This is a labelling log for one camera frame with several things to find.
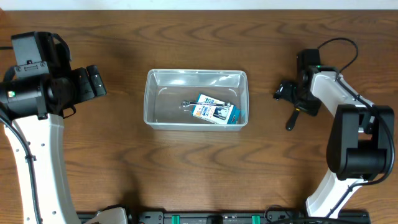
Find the black yellow screwdriver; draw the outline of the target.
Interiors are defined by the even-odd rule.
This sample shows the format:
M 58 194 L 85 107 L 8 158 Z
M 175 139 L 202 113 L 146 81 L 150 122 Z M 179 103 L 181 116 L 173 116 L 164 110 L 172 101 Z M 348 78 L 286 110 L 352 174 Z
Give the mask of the black yellow screwdriver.
M 292 131 L 294 129 L 299 114 L 300 114 L 300 109 L 294 108 L 291 117 L 288 119 L 285 125 L 286 130 Z

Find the blue white cardboard box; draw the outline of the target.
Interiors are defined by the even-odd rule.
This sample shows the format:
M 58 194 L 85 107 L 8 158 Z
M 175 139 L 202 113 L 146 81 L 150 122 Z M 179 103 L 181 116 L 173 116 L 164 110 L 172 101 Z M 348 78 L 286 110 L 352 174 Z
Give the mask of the blue white cardboard box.
M 196 105 L 192 109 L 192 116 L 215 124 L 236 124 L 240 112 L 237 106 L 233 104 L 226 107 Z

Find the clear plastic container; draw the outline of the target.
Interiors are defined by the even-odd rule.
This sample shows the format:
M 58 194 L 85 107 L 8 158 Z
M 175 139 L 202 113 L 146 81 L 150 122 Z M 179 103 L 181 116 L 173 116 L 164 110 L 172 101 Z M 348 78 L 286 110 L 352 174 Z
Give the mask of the clear plastic container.
M 183 101 L 231 103 L 241 111 L 236 124 L 215 124 L 192 116 Z M 248 79 L 240 70 L 152 69 L 144 94 L 144 122 L 153 129 L 239 131 L 249 121 Z

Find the silver double-ended wrench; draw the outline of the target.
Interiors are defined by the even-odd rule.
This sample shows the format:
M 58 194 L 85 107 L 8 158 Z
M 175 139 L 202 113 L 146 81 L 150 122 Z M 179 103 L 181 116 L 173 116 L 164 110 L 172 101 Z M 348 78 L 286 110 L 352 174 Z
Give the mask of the silver double-ended wrench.
M 189 107 L 189 106 L 215 106 L 219 108 L 229 108 L 231 103 L 204 103 L 204 102 L 197 102 L 197 101 L 183 101 L 181 104 L 182 107 Z

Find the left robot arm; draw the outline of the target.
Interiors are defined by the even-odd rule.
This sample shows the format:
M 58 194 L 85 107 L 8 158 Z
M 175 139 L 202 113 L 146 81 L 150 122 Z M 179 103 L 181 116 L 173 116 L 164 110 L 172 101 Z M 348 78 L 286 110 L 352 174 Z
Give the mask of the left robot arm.
M 56 33 L 13 35 L 16 65 L 1 82 L 1 122 L 16 161 L 24 223 L 130 223 L 122 205 L 77 214 L 63 158 L 65 110 L 104 96 L 98 67 L 72 69 Z

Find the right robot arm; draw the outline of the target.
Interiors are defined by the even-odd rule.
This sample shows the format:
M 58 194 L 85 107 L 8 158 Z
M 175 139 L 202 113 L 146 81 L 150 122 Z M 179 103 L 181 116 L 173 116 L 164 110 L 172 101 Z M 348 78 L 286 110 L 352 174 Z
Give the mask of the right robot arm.
M 311 218 L 337 218 L 355 191 L 379 184 L 392 172 L 394 110 L 363 98 L 337 68 L 322 65 L 318 49 L 302 50 L 296 59 L 298 80 L 283 80 L 274 99 L 294 106 L 285 126 L 288 131 L 300 113 L 316 116 L 321 105 L 333 116 L 326 148 L 328 170 L 305 208 Z

